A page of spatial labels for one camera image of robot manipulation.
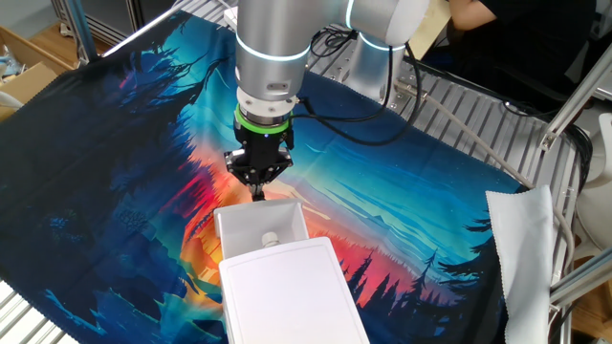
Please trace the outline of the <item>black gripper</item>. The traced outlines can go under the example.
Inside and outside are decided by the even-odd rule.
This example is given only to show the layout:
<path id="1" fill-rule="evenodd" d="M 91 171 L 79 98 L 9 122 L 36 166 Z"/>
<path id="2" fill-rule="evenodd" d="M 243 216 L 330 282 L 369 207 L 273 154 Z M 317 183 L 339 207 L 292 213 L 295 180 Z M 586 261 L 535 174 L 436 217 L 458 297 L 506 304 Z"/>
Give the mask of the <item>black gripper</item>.
<path id="1" fill-rule="evenodd" d="M 289 152 L 294 148 L 293 130 L 261 134 L 242 126 L 235 128 L 235 137 L 242 149 L 224 153 L 226 168 L 249 189 L 253 199 L 264 199 L 263 186 L 293 166 Z"/>

